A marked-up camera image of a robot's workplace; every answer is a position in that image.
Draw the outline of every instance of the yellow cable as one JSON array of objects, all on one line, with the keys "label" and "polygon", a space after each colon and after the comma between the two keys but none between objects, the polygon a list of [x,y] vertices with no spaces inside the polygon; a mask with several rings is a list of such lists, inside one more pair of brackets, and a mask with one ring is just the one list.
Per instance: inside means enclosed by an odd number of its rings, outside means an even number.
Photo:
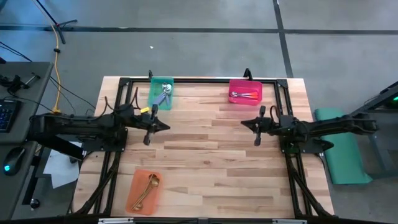
[{"label": "yellow cable", "polygon": [[[35,4],[35,6],[40,10],[40,12],[43,14],[43,16],[46,18],[47,22],[50,24],[52,30],[54,31],[55,34],[55,40],[57,41],[57,46],[55,47],[56,50],[59,50],[59,45],[58,45],[58,34],[57,31],[55,31],[54,26],[52,25],[52,22],[49,18],[49,16],[43,11],[43,9],[34,1],[31,0],[33,2],[33,4]],[[53,111],[55,113],[61,113],[61,110],[58,109],[58,103],[60,101],[60,92],[61,92],[61,79],[60,79],[60,74],[58,72],[58,52],[55,52],[55,61],[54,61],[54,68],[55,68],[55,74],[57,74],[57,79],[58,79],[58,94],[57,94],[57,99],[55,100],[55,105],[53,107]]]}]

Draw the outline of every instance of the computer mouse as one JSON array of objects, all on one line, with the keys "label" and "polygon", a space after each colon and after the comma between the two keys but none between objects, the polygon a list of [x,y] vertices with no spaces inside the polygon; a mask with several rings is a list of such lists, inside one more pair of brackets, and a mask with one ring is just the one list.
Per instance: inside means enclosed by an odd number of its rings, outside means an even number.
[{"label": "computer mouse", "polygon": [[24,158],[25,149],[23,147],[15,147],[11,149],[3,162],[3,172],[6,175],[16,175],[21,168],[22,159]]}]

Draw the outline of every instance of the orange bin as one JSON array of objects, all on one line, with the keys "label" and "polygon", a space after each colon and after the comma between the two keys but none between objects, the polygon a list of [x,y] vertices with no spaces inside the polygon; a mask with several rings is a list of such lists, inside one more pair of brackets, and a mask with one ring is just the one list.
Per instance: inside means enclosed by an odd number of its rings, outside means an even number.
[{"label": "orange bin", "polygon": [[[159,179],[159,185],[154,187],[145,199],[142,201],[142,209],[133,210],[132,206],[137,202],[137,199],[145,191],[148,186],[151,175],[156,175]],[[148,170],[136,170],[134,177],[132,178],[129,197],[126,202],[126,212],[136,213],[141,215],[152,215],[155,212],[157,201],[159,199],[159,193],[163,186],[163,178],[158,172],[152,172]]]}]

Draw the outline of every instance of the gray desk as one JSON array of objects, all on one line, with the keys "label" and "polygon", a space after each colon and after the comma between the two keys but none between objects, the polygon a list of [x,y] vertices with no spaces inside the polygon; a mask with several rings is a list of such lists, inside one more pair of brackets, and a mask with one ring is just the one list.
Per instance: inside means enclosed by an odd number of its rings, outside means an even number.
[{"label": "gray desk", "polygon": [[[0,64],[0,74],[10,79],[14,75],[19,75],[23,82],[32,76],[32,72],[39,75],[41,77],[40,80],[32,83],[31,87],[27,90],[19,90],[17,95],[40,102],[50,78],[52,67],[53,64],[49,62],[8,62]],[[4,87],[0,86],[0,98],[4,98],[5,96],[9,96],[9,94]],[[24,101],[10,133],[0,134],[1,164],[12,148],[20,146],[25,141],[29,130],[29,118],[36,114],[38,107],[33,102]],[[0,172],[0,220],[11,219],[26,176],[29,173],[30,164],[35,152],[35,143],[27,142],[25,148],[27,150],[22,161],[22,167],[16,175],[6,176],[2,171]]]}]

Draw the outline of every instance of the pink bin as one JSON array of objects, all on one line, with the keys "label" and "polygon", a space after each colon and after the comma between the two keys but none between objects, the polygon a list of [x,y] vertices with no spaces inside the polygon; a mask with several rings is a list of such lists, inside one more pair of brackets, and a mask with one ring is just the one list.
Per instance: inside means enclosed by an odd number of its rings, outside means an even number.
[{"label": "pink bin", "polygon": [[[257,92],[258,99],[250,99],[245,97],[235,97],[231,96],[231,92],[235,91],[236,93],[251,93]],[[229,90],[228,90],[228,99],[231,103],[239,103],[244,105],[257,105],[262,101],[262,83],[247,81],[247,80],[230,80],[229,81]]]}]

